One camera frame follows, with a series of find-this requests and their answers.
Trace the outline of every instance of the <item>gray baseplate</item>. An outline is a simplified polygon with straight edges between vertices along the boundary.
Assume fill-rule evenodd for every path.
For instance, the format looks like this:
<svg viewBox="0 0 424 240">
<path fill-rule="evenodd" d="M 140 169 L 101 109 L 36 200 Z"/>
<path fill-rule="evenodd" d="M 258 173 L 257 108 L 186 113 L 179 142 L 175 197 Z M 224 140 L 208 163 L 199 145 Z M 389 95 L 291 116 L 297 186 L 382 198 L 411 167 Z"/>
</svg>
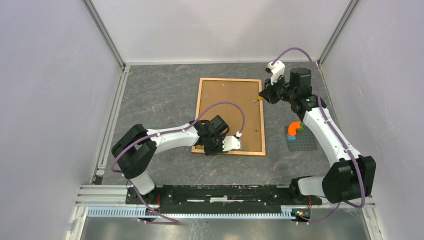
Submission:
<svg viewBox="0 0 424 240">
<path fill-rule="evenodd" d="M 305 125 L 302 131 L 297 131 L 296 140 L 288 141 L 287 133 L 289 131 L 289 126 L 284 127 L 285 140 L 288 143 L 288 150 L 290 152 L 300 152 L 300 151 L 313 151 L 317 150 L 317 139 L 315 138 L 312 131 Z"/>
</svg>

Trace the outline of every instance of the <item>metal post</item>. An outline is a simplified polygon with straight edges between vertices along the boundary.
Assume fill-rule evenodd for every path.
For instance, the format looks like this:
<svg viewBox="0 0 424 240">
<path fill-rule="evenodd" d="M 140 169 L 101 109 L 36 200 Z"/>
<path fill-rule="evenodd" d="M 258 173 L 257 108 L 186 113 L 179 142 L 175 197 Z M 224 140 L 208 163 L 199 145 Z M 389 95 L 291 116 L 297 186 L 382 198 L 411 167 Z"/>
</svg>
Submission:
<svg viewBox="0 0 424 240">
<path fill-rule="evenodd" d="M 69 229 L 66 231 L 65 240 L 80 240 L 83 234 L 84 224 L 86 222 L 89 208 L 87 206 L 75 206 L 69 223 Z"/>
<path fill-rule="evenodd" d="M 324 51 L 322 52 L 321 56 L 319 57 L 317 61 L 319 65 L 322 65 L 324 61 L 326 60 L 330 50 L 333 48 L 335 42 L 339 38 L 340 33 L 345 28 L 346 23 L 348 22 L 352 12 L 355 10 L 359 1 L 360 0 L 350 0 L 346 10 L 344 11 L 343 15 L 340 18 L 340 21 L 338 22 L 334 32 L 332 33 L 330 40 L 327 42 L 327 45 L 325 46 Z"/>
<path fill-rule="evenodd" d="M 110 51 L 113 54 L 113 57 L 115 58 L 116 62 L 120 65 L 121 68 L 125 68 L 125 62 L 122 59 L 121 55 L 118 52 L 117 47 L 115 46 L 114 42 L 112 41 L 111 36 L 108 33 L 108 30 L 106 30 L 105 25 L 103 24 L 102 19 L 100 18 L 99 13 L 97 12 L 93 2 L 91 0 L 82 0 L 85 4 L 85 7 L 87 8 L 88 13 L 90 13 L 95 25 L 97 26 L 101 36 L 103 37 L 104 41 L 106 42 L 107 46 L 109 47 Z"/>
<path fill-rule="evenodd" d="M 122 98 L 124 96 L 125 85 L 127 84 L 130 67 L 130 65 L 126 66 L 119 78 L 119 82 L 113 97 L 112 106 L 109 112 L 109 118 L 107 119 L 103 140 L 101 142 L 100 148 L 96 153 L 96 165 L 92 170 L 92 182 L 97 185 L 102 184 L 103 175 L 105 174 L 106 162 L 108 161 L 112 138 L 114 136 L 115 126 L 117 124 L 118 114 L 121 107 Z"/>
</svg>

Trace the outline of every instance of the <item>wooden frame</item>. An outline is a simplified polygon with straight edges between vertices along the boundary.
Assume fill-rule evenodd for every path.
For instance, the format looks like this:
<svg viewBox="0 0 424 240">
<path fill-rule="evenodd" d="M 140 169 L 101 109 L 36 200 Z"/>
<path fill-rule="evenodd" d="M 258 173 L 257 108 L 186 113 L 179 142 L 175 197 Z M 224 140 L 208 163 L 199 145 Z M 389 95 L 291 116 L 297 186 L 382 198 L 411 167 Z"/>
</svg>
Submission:
<svg viewBox="0 0 424 240">
<path fill-rule="evenodd" d="M 202 96 L 202 84 L 203 81 L 235 81 L 235 82 L 256 82 L 258 85 L 259 92 L 262 90 L 262 81 L 260 79 L 237 79 L 237 78 L 210 78 L 201 77 L 199 82 L 199 89 L 197 94 L 196 104 L 196 116 L 199 116 L 201 96 Z M 261 132 L 261 151 L 229 151 L 227 155 L 244 155 L 244 156 L 266 156 L 265 148 L 265 127 L 264 127 L 264 105 L 262 101 L 259 101 L 259 116 L 260 116 L 260 132 Z M 195 146 L 191 147 L 191 152 L 196 154 L 204 154 L 203 149 L 196 149 Z"/>
</svg>

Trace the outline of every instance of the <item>blue block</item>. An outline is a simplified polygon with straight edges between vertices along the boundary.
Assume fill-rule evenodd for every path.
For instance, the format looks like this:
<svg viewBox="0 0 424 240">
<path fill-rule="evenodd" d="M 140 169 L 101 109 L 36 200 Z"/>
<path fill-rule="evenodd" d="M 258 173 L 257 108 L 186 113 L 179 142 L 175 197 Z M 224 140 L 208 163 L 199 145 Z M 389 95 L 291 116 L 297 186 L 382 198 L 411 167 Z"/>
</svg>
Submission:
<svg viewBox="0 0 424 240">
<path fill-rule="evenodd" d="M 296 140 L 296 136 L 289 136 L 289 134 L 287 134 L 287 141 L 293 142 L 294 140 Z"/>
</svg>

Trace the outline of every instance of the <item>gray floor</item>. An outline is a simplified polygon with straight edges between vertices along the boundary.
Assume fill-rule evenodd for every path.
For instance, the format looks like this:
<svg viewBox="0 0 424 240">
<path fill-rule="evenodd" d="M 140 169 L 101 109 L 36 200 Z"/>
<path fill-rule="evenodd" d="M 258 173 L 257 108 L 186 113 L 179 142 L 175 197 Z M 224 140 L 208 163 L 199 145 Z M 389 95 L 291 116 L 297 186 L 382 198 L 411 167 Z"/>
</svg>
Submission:
<svg viewBox="0 0 424 240">
<path fill-rule="evenodd" d="M 293 67 L 306 67 L 308 62 L 285 62 L 285 75 Z M 149 129 L 180 126 L 193 120 L 199 79 L 269 78 L 266 63 L 217 63 L 131 66 L 112 140 L 114 145 L 135 124 Z M 318 68 L 314 66 L 322 99 L 329 97 Z M 312 78 L 315 90 L 315 77 Z M 330 168 L 318 145 L 315 151 L 289 151 L 284 126 L 298 121 L 290 105 L 279 102 L 264 105 L 266 156 L 217 155 L 191 153 L 190 147 L 174 148 L 156 154 L 148 166 L 157 185 L 193 184 L 288 184 L 300 176 L 324 176 Z M 112 173 L 110 154 L 103 185 L 124 185 L 126 179 Z"/>
<path fill-rule="evenodd" d="M 331 209 L 312 209 L 312 220 L 322 219 Z M 83 240 L 369 240 L 362 210 L 339 209 L 330 219 L 296 226 L 285 219 L 181 218 L 179 225 L 145 225 L 134 218 L 88 217 Z"/>
</svg>

